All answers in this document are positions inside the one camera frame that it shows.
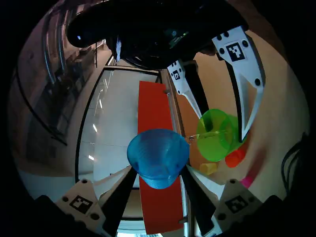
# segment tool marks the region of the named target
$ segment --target floor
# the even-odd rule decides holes
[[[123,61],[118,65],[129,66]],[[129,165],[126,152],[137,135],[139,81],[155,80],[156,76],[139,72],[102,73],[81,136],[80,179],[99,181]],[[139,187],[138,178],[134,187]]]

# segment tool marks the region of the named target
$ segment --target red panel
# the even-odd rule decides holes
[[[139,82],[138,133],[155,128],[173,130],[164,84]]]
[[[140,81],[138,99],[138,133],[155,128],[173,130],[165,85]],[[141,206],[148,235],[183,228],[180,178],[168,188],[154,189],[139,178]]]

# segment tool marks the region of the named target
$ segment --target beige wall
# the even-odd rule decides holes
[[[140,191],[132,190],[130,197],[128,198],[123,217],[143,217],[143,211],[141,209],[141,196]]]

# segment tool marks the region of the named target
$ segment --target green plastic cup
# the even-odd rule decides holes
[[[208,110],[197,125],[196,140],[201,155],[209,161],[220,161],[238,149],[238,119],[219,109]]]

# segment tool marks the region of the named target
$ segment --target blue plastic cup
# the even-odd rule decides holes
[[[171,186],[189,159],[189,144],[180,134],[153,129],[138,134],[127,148],[127,159],[152,188]]]

